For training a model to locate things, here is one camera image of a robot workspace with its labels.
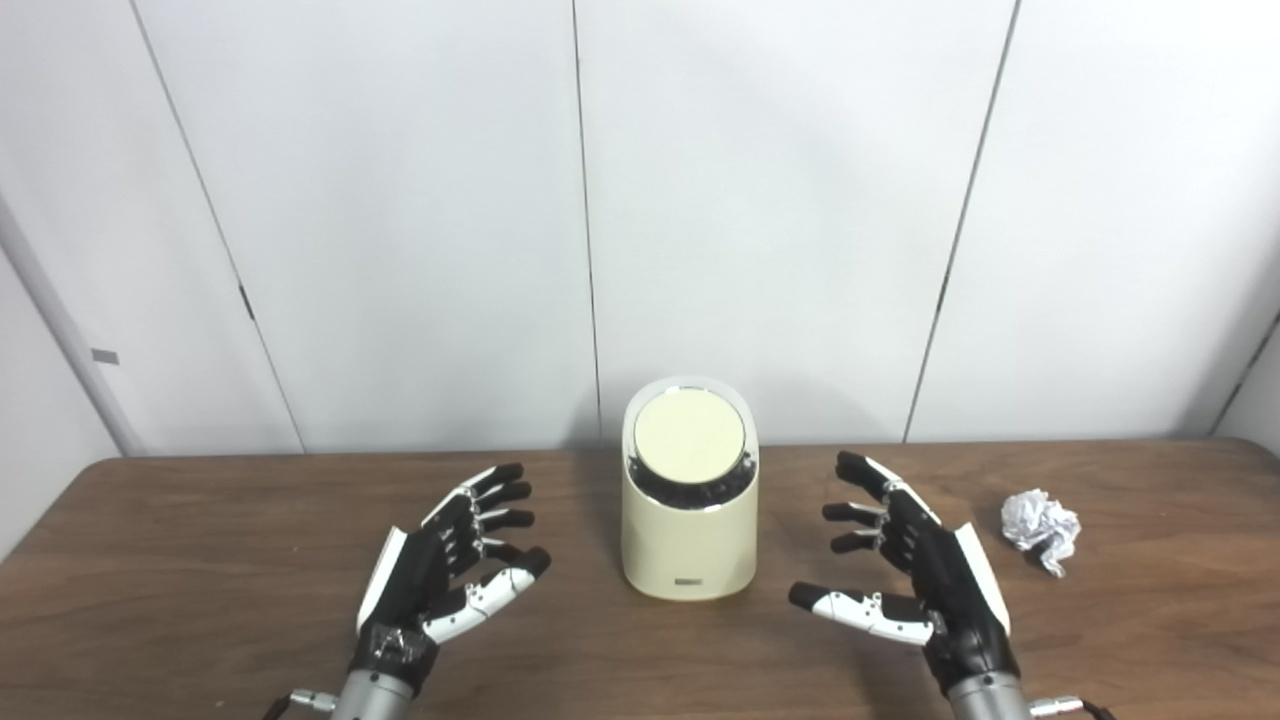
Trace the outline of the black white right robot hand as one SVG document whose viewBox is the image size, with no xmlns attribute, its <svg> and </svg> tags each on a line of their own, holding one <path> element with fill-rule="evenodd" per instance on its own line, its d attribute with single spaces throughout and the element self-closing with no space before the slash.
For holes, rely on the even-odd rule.
<svg viewBox="0 0 1280 720">
<path fill-rule="evenodd" d="M 823 506 L 827 521 L 859 524 L 833 538 L 831 550 L 877 553 L 911 582 L 911 593 L 795 582 L 788 602 L 832 623 L 922 648 L 942 694 L 972 679 L 1020 679 L 1009 610 L 974 527 L 948 529 L 905 479 L 867 455 L 838 451 L 835 474 L 873 502 Z"/>
</svg>

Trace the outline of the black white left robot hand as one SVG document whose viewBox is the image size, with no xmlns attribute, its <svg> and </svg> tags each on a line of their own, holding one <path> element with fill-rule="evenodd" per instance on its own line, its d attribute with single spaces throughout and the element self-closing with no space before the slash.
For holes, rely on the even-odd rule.
<svg viewBox="0 0 1280 720">
<path fill-rule="evenodd" d="M 550 555 L 493 537 L 535 523 L 515 506 L 531 493 L 522 464 L 495 465 L 445 493 L 416 529 L 390 528 L 357 611 L 349 670 L 416 700 L 443 644 L 532 587 Z"/>
</svg>

